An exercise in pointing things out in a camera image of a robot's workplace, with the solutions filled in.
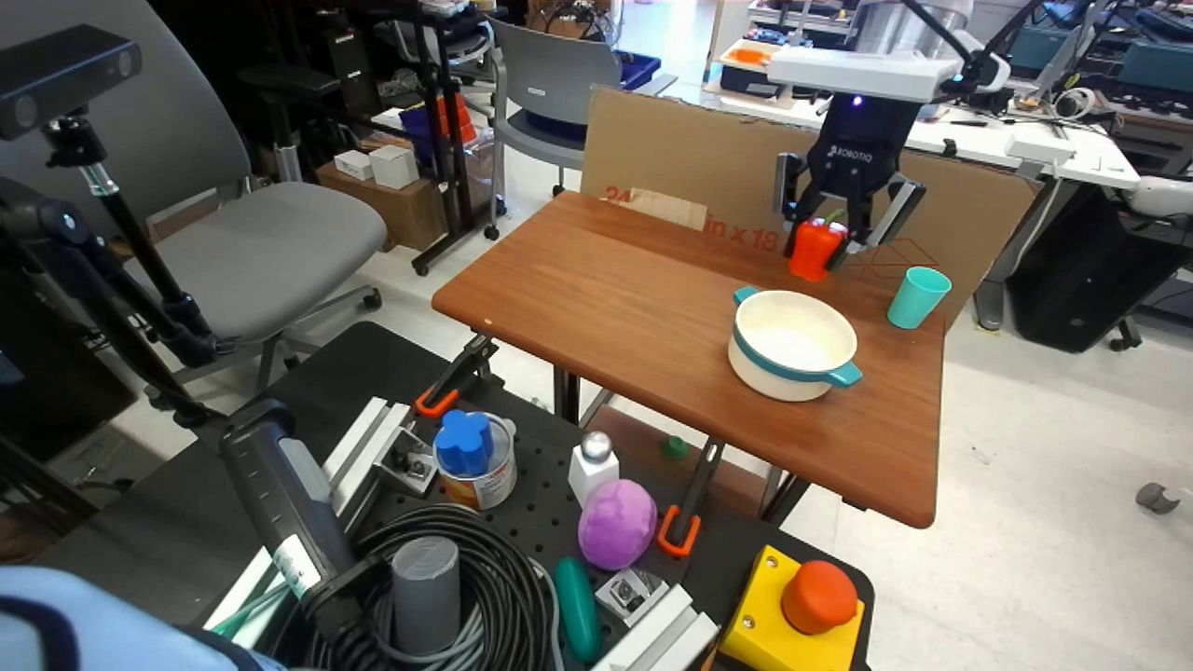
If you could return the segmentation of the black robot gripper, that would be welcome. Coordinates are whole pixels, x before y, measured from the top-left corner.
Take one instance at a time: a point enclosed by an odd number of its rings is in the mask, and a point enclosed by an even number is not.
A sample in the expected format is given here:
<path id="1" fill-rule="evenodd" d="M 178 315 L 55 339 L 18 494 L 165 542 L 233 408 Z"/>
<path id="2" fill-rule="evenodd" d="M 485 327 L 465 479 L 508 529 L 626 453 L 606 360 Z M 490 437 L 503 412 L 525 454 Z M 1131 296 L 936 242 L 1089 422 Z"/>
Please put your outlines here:
<path id="1" fill-rule="evenodd" d="M 892 242 L 924 198 L 924 187 L 898 173 L 918 106 L 865 95 L 837 95 L 816 142 L 805 155 L 775 157 L 775 201 L 787 222 L 783 254 L 793 254 L 798 228 L 827 201 L 848 204 L 848 247 L 857 258 Z"/>

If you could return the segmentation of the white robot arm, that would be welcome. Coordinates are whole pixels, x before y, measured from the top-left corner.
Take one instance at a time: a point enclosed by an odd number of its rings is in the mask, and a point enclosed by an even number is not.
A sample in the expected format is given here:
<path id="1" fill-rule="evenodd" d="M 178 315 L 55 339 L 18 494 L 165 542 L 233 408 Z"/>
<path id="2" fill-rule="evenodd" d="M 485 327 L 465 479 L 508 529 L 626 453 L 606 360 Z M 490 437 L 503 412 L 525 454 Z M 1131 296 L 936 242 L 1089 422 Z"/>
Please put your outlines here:
<path id="1" fill-rule="evenodd" d="M 1010 65 L 998 47 L 1037 13 L 1039 0 L 1031 0 L 987 43 L 975 43 L 971 33 L 943 25 L 923 0 L 898 6 L 941 33 L 956 49 L 956 59 L 805 47 L 783 47 L 769 59 L 771 84 L 827 95 L 827 117 L 813 148 L 803 157 L 811 182 L 787 214 L 787 260 L 793 260 L 811 242 L 816 211 L 827 198 L 841 198 L 848 214 L 843 240 L 827 264 L 841 264 L 849 249 L 884 247 L 911 222 L 924 198 L 924 187 L 898 173 L 915 119 L 924 106 L 998 95 L 1010 79 Z"/>

